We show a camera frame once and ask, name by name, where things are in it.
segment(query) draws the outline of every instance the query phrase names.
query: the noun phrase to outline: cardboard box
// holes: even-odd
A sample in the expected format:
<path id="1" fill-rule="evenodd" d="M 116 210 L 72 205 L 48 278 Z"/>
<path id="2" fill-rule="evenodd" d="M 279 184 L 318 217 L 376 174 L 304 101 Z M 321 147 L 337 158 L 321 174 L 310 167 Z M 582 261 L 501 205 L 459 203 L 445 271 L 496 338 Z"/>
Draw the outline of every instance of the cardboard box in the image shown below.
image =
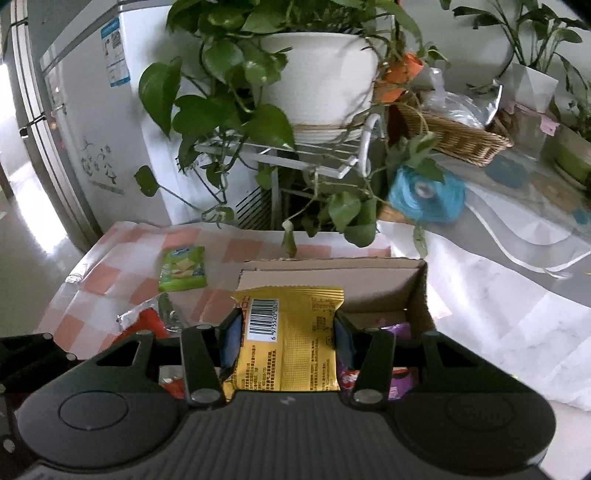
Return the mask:
<path id="1" fill-rule="evenodd" d="M 238 290 L 263 286 L 343 287 L 341 310 L 358 328 L 408 322 L 413 336 L 434 330 L 427 308 L 427 263 L 408 258 L 246 262 Z"/>

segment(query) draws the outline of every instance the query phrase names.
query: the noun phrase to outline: table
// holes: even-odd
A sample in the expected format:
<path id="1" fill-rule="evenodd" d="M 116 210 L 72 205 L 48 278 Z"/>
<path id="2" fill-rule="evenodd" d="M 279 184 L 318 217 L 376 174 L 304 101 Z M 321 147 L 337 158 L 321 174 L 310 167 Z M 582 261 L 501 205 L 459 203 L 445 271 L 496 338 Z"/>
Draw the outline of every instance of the table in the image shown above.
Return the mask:
<path id="1" fill-rule="evenodd" d="M 469 194 L 457 221 L 427 225 L 428 305 L 437 328 L 547 398 L 591 410 L 586 226 L 526 183 L 506 187 L 491 181 L 484 169 L 449 158 L 438 161 L 463 172 Z M 524 169 L 528 178 L 545 171 L 527 162 Z M 310 239 L 296 232 L 297 258 L 418 258 L 412 225 L 380 221 L 378 228 L 375 242 L 362 249 L 338 233 Z M 207 316 L 211 323 L 229 308 L 228 292 L 238 284 L 242 263 L 284 257 L 281 239 L 282 232 L 227 225 L 159 229 L 118 223 L 74 269 L 37 331 L 53 333 L 62 348 L 80 358 L 94 355 L 119 332 L 117 315 L 158 293 L 162 249 L 193 244 L 206 248 L 209 286 L 176 292 L 173 301 L 189 322 Z"/>

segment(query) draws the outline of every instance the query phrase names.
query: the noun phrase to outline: pink checkered tablecloth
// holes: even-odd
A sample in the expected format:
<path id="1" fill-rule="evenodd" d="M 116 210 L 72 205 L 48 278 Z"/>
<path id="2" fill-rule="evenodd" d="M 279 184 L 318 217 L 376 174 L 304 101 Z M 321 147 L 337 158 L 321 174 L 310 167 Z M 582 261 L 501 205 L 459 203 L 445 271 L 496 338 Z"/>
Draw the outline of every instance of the pink checkered tablecloth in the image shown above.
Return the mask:
<path id="1" fill-rule="evenodd" d="M 189 323 L 202 315 L 221 321 L 238 285 L 242 263 L 285 257 L 283 232 L 240 230 L 208 223 L 158 228 L 116 223 L 85 255 L 60 287 L 36 332 L 49 332 L 65 351 L 90 358 L 119 333 L 117 315 L 158 294 L 162 251 L 202 245 L 208 286 L 171 293 Z M 390 257 L 390 243 L 378 234 L 370 247 L 357 248 L 338 233 L 309 238 L 296 232 L 296 258 Z"/>

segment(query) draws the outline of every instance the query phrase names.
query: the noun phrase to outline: white pot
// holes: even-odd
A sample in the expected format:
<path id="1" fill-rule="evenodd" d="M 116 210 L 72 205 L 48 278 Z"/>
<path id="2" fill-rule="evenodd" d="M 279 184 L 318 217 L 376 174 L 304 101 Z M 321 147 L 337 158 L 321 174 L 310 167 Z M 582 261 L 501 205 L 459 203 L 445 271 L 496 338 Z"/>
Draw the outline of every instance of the white pot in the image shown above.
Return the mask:
<path id="1" fill-rule="evenodd" d="M 363 38 L 281 33 L 263 37 L 261 46 L 269 52 L 293 48 L 281 80 L 263 89 L 262 101 L 285 112 L 297 142 L 334 142 L 371 106 L 378 56 Z M 349 138 L 360 134 L 361 128 L 355 129 Z"/>
<path id="2" fill-rule="evenodd" d="M 558 80 L 545 73 L 514 63 L 511 80 L 515 101 L 539 113 L 546 113 Z"/>

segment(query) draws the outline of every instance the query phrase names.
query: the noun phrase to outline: wicker basket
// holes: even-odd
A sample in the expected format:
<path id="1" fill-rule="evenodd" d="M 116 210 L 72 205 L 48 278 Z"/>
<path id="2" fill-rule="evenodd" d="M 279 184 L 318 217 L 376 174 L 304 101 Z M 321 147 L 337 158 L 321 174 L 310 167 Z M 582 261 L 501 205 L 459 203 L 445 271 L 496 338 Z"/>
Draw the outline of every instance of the wicker basket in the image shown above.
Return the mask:
<path id="1" fill-rule="evenodd" d="M 413 137 L 421 130 L 421 118 L 416 111 L 414 97 L 405 95 L 396 106 L 408 127 L 408 133 Z M 493 123 L 486 130 L 467 127 L 460 122 L 449 120 L 430 113 L 423 113 L 429 130 L 436 133 L 440 142 L 435 147 L 452 157 L 460 158 L 478 167 L 488 165 L 497 153 L 514 145 L 509 133 L 500 120 L 495 117 Z"/>

